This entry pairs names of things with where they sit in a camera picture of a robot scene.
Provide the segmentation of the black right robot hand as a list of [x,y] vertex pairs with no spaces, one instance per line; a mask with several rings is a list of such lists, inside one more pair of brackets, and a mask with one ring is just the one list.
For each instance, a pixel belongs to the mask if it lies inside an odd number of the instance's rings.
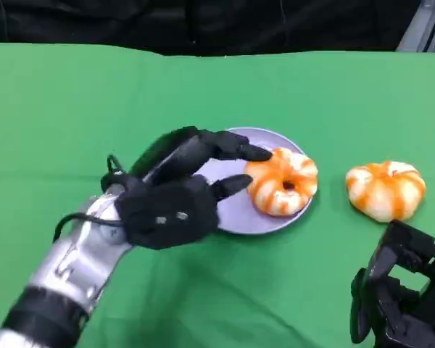
[[[420,273],[428,283],[420,290],[403,286],[390,276],[399,266]],[[435,239],[402,221],[392,220],[368,266],[351,283],[351,341],[368,334],[375,347],[435,348]]]

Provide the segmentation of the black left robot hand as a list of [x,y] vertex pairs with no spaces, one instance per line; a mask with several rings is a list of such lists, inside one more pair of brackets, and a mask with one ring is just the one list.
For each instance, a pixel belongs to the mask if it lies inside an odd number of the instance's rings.
[[230,131],[194,126],[160,136],[132,165],[129,173],[155,186],[193,175],[209,160],[264,162],[272,152]]

